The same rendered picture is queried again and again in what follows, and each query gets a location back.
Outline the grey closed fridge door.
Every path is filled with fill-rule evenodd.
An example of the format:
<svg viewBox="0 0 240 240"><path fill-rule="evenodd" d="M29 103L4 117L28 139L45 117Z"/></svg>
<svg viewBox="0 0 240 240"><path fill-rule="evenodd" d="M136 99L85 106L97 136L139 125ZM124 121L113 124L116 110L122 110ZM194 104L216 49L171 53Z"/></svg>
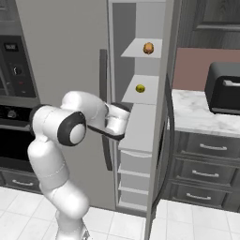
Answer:
<svg viewBox="0 0 240 240"><path fill-rule="evenodd" d="M59 106L65 93L99 94L99 51L108 47L106 0L16 0L40 102ZM115 208L113 173L101 135L63 153L70 179L98 208Z"/></svg>

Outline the brown chicken drumstick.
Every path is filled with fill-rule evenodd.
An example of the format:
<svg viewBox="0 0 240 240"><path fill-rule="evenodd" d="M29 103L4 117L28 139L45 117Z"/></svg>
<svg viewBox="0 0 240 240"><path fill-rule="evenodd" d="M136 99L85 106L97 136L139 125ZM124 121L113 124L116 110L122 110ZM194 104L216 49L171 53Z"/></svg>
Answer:
<svg viewBox="0 0 240 240"><path fill-rule="evenodd" d="M143 45L143 52L146 54L151 54L154 52L154 44L151 42L147 42Z"/></svg>

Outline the black microwave oven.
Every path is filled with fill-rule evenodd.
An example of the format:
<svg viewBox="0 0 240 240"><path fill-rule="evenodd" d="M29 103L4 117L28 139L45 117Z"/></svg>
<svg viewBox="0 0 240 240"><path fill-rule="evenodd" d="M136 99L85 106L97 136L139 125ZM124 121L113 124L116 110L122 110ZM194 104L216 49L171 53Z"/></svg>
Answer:
<svg viewBox="0 0 240 240"><path fill-rule="evenodd" d="M0 98L39 102L28 52L21 36L0 35Z"/></svg>

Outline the grey fridge cabinet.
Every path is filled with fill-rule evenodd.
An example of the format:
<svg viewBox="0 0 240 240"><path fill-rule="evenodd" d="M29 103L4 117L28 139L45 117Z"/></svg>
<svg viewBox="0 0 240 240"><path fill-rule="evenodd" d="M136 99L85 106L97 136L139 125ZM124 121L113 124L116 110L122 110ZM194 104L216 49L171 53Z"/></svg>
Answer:
<svg viewBox="0 0 240 240"><path fill-rule="evenodd" d="M160 58L122 57L134 38L163 39L165 0L108 0L109 51L112 101L122 98L134 75L158 76ZM145 216L147 212L152 152L120 150L114 145L116 209Z"/></svg>

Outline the grey open fridge door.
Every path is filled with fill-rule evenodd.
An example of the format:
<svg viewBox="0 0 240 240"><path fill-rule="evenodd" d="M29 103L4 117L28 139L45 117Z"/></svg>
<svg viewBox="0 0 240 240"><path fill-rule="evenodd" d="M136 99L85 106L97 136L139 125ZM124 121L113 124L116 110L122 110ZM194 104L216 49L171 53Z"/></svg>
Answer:
<svg viewBox="0 0 240 240"><path fill-rule="evenodd" d="M144 240L149 240L153 219L156 211L151 214L153 202L161 188L170 143L170 124L165 98L166 74L172 88L172 70L175 54L179 17L182 0L166 0L166 10L162 39L162 54L160 59L159 83L157 90L157 106L153 141L153 155L149 182L147 213L145 221Z"/></svg>

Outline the grey drawer front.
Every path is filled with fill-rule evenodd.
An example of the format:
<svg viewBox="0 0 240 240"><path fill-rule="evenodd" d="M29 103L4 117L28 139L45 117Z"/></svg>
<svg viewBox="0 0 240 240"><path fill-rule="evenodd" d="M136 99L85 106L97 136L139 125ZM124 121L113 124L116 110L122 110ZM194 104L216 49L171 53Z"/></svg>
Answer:
<svg viewBox="0 0 240 240"><path fill-rule="evenodd" d="M172 199L181 202L221 208L228 193L209 188L172 184L170 196Z"/></svg>
<svg viewBox="0 0 240 240"><path fill-rule="evenodd" d="M177 157L175 159L173 175L180 179L229 185L235 171L234 167Z"/></svg>
<svg viewBox="0 0 240 240"><path fill-rule="evenodd" d="M240 139L182 132L179 152L219 158L240 158Z"/></svg>

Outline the white fridge drawer box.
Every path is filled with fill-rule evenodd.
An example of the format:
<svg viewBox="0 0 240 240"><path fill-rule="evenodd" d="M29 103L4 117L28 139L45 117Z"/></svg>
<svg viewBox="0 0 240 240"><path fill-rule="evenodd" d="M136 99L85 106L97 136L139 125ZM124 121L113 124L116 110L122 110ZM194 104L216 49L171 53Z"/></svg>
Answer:
<svg viewBox="0 0 240 240"><path fill-rule="evenodd" d="M155 117L155 105L134 104L128 119L125 138L119 143L119 149L151 153Z"/></svg>

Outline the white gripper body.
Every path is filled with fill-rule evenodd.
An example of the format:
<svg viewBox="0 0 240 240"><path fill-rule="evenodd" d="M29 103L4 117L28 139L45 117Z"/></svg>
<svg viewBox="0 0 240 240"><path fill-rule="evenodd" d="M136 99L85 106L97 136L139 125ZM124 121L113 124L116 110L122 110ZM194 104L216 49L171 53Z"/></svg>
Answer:
<svg viewBox="0 0 240 240"><path fill-rule="evenodd" d="M127 120L117 117L109 117L106 120L106 135L115 140L122 140L125 137Z"/></svg>

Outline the black toaster oven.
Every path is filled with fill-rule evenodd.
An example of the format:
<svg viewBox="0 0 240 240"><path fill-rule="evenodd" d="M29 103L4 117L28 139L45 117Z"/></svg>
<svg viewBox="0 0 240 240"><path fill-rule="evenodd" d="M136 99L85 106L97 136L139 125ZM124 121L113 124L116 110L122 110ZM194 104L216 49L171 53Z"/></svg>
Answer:
<svg viewBox="0 0 240 240"><path fill-rule="evenodd" d="M213 62L204 93L211 113L240 115L240 62Z"/></svg>

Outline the black built-in oven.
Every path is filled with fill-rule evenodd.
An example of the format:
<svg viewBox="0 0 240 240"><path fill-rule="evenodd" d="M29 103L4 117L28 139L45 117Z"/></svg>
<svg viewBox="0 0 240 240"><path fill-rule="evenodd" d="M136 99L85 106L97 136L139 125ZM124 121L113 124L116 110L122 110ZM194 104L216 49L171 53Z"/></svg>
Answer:
<svg viewBox="0 0 240 240"><path fill-rule="evenodd" d="M27 148L35 139L30 128L31 108L0 105L0 167L31 172Z"/></svg>

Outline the dark grey wall cupboard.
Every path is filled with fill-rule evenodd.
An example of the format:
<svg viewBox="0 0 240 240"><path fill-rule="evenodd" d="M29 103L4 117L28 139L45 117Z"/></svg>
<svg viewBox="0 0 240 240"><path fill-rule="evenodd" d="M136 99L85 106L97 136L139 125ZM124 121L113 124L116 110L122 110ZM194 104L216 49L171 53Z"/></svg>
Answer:
<svg viewBox="0 0 240 240"><path fill-rule="evenodd" d="M182 0L177 45L240 50L240 0Z"/></svg>

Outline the grey drawer under oven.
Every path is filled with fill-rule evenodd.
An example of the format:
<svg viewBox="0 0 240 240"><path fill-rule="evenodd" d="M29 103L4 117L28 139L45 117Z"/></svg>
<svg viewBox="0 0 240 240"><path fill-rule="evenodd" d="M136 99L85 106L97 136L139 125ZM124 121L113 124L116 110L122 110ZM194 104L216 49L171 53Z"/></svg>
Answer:
<svg viewBox="0 0 240 240"><path fill-rule="evenodd" d="M7 188L15 188L19 190L25 190L28 192L41 193L39 189L39 181L37 177L32 172L21 172L8 169L0 169L2 174L4 185ZM15 179L22 183L34 183L32 187L21 186L12 183L12 180Z"/></svg>

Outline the white fridge shelf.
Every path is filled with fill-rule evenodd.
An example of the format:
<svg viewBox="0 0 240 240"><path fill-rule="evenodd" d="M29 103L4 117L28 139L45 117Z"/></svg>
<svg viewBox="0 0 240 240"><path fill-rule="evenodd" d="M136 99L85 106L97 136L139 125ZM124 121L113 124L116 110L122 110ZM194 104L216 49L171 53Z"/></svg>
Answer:
<svg viewBox="0 0 240 240"><path fill-rule="evenodd" d="M153 52L148 54L143 51L146 43L153 44ZM161 57L162 40L158 38L134 38L122 53L122 57L145 57L160 58Z"/></svg>
<svg viewBox="0 0 240 240"><path fill-rule="evenodd" d="M145 87L143 93L138 93L135 90L137 84L142 84ZM158 76L134 75L122 101L127 103L138 104L157 104L158 94Z"/></svg>

